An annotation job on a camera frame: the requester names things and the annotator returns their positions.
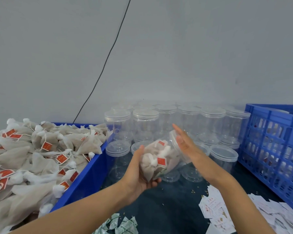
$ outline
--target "forearm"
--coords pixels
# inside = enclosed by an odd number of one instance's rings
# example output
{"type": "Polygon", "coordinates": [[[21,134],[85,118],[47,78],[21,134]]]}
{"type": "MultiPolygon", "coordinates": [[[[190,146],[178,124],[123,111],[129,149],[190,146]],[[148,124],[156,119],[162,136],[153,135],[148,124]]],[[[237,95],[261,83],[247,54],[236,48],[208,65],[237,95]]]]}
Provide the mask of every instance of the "forearm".
{"type": "Polygon", "coordinates": [[[125,205],[126,193],[118,182],[34,220],[16,229],[12,234],[90,234],[125,205]]]}
{"type": "Polygon", "coordinates": [[[196,154],[192,161],[200,174],[220,191],[238,233],[275,233],[233,176],[204,154],[196,154]]]}

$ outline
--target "blue crate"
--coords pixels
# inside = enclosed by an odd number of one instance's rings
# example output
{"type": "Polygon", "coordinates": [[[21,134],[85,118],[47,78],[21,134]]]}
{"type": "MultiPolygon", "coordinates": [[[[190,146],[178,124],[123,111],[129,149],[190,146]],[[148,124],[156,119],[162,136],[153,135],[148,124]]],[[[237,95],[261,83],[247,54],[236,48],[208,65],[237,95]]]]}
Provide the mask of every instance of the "blue crate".
{"type": "Polygon", "coordinates": [[[246,104],[245,111],[238,161],[293,208],[293,105],[246,104]]]}
{"type": "MultiPolygon", "coordinates": [[[[85,126],[88,127],[90,124],[74,124],[77,127],[85,126]]],[[[52,211],[55,211],[63,206],[87,197],[95,192],[98,192],[101,185],[107,176],[107,173],[111,169],[114,158],[106,155],[105,148],[107,142],[102,146],[102,154],[96,154],[93,159],[88,163],[88,165],[82,170],[82,172],[77,176],[71,186],[64,192],[62,197],[57,201],[52,211]]]]}

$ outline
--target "gray wall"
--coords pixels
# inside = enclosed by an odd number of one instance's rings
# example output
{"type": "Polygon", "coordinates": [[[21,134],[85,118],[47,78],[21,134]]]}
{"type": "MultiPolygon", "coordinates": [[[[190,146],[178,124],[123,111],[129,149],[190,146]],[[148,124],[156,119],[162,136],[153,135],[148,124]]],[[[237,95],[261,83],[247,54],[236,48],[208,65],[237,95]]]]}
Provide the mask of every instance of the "gray wall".
{"type": "MultiPolygon", "coordinates": [[[[0,0],[0,129],[72,122],[128,0],[0,0]]],[[[293,104],[293,0],[132,0],[77,122],[123,99],[293,104]]]]}

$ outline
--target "black cable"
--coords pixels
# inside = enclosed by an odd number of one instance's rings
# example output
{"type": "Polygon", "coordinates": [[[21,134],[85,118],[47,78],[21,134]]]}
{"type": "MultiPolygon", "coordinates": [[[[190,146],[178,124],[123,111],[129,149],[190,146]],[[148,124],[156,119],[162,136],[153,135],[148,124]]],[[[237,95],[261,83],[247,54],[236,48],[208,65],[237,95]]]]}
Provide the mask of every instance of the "black cable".
{"type": "MultiPolygon", "coordinates": [[[[124,19],[125,19],[125,16],[126,16],[126,13],[127,13],[127,10],[128,10],[129,4],[130,4],[130,1],[131,1],[131,0],[129,0],[129,2],[128,2],[128,5],[127,5],[127,8],[126,8],[126,11],[125,11],[124,17],[123,17],[123,19],[122,19],[122,21],[121,21],[121,26],[123,25],[123,22],[124,22],[124,19]]],[[[102,69],[102,71],[101,71],[101,74],[100,74],[100,76],[99,76],[99,78],[98,78],[96,84],[94,85],[94,87],[93,87],[93,89],[92,89],[92,91],[91,91],[89,97],[87,98],[87,100],[86,100],[86,101],[84,102],[84,104],[82,105],[82,108],[85,106],[86,102],[88,101],[88,99],[90,98],[91,94],[93,93],[95,87],[97,86],[97,83],[98,83],[99,79],[101,78],[101,75],[102,75],[103,70],[104,70],[104,68],[105,68],[105,65],[106,65],[106,63],[107,63],[107,60],[108,60],[108,58],[109,58],[109,56],[110,56],[110,53],[111,53],[111,51],[112,51],[112,49],[113,49],[113,47],[114,47],[114,45],[115,45],[115,43],[116,43],[116,40],[117,40],[118,35],[119,35],[119,32],[121,31],[121,26],[119,27],[119,30],[118,30],[117,35],[116,35],[116,39],[115,39],[115,41],[114,41],[114,43],[113,43],[113,46],[112,46],[112,48],[110,49],[110,52],[109,52],[108,55],[107,55],[107,58],[106,58],[106,60],[105,60],[104,66],[103,66],[103,69],[102,69]]],[[[79,116],[80,112],[82,111],[82,108],[79,110],[79,112],[78,112],[77,116],[75,117],[73,123],[75,123],[77,117],[79,116]]]]}

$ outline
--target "person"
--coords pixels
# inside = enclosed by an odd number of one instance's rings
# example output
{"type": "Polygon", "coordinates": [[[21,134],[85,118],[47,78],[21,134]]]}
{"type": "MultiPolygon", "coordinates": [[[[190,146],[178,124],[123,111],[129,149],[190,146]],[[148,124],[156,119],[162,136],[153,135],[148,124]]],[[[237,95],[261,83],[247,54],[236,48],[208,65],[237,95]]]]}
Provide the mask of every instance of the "person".
{"type": "MultiPolygon", "coordinates": [[[[179,134],[176,140],[181,151],[190,157],[200,174],[220,191],[237,232],[275,233],[235,178],[206,156],[186,132],[174,124],[173,127],[179,134]]],[[[143,150],[143,146],[136,150],[125,175],[117,183],[36,219],[11,234],[91,234],[113,213],[161,182],[160,178],[146,182],[140,173],[143,150]]]]}

